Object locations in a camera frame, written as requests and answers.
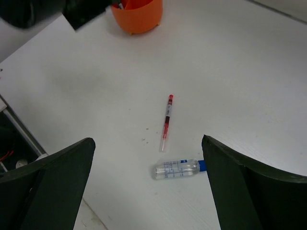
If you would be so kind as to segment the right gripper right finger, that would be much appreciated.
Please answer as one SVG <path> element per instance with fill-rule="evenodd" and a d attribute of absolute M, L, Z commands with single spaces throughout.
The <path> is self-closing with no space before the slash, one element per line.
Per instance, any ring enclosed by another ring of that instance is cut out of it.
<path fill-rule="evenodd" d="M 305 230 L 307 178 L 245 156 L 204 136 L 204 161 L 220 228 Z"/>

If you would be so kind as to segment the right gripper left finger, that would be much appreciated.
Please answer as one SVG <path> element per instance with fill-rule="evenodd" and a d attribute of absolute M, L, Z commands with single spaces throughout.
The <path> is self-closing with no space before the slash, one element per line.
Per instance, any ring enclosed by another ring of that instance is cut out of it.
<path fill-rule="evenodd" d="M 92 167 L 95 141 L 77 143 L 0 175 L 2 230 L 74 228 Z"/>

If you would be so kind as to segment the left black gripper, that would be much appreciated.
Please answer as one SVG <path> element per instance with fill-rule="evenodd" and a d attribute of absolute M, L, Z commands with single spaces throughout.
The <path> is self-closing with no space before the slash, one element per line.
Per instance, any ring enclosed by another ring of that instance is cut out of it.
<path fill-rule="evenodd" d="M 78 30 L 112 4 L 112 0 L 0 0 L 0 18 L 15 28 L 28 29 L 62 12 Z"/>

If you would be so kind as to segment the clear spray bottle blue nozzle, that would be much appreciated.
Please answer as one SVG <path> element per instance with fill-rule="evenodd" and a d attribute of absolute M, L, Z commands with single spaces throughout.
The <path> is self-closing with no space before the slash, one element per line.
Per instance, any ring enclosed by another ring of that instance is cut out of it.
<path fill-rule="evenodd" d="M 156 180 L 193 176 L 207 171 L 204 160 L 184 159 L 158 163 L 153 167 Z"/>

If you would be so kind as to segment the red pen refill with white end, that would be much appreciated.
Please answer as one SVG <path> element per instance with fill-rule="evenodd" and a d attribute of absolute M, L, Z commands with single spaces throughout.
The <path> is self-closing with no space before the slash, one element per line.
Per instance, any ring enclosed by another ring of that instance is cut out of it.
<path fill-rule="evenodd" d="M 162 137 L 161 137 L 160 148 L 159 148 L 160 152 L 163 152 L 165 150 L 165 143 L 166 143 L 167 135 L 168 135 L 173 98 L 174 98 L 174 96 L 172 94 L 170 94 L 169 97 L 168 97 L 168 103 L 167 103 L 166 113 L 165 113 L 164 127 L 163 127 L 163 132 L 162 132 Z"/>

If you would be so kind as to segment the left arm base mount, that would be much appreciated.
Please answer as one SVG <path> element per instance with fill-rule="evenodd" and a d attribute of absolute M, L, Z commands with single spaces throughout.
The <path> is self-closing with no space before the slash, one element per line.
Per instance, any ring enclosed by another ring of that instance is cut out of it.
<path fill-rule="evenodd" d="M 6 108 L 0 113 L 0 173 L 15 170 L 47 156 L 16 114 Z"/>

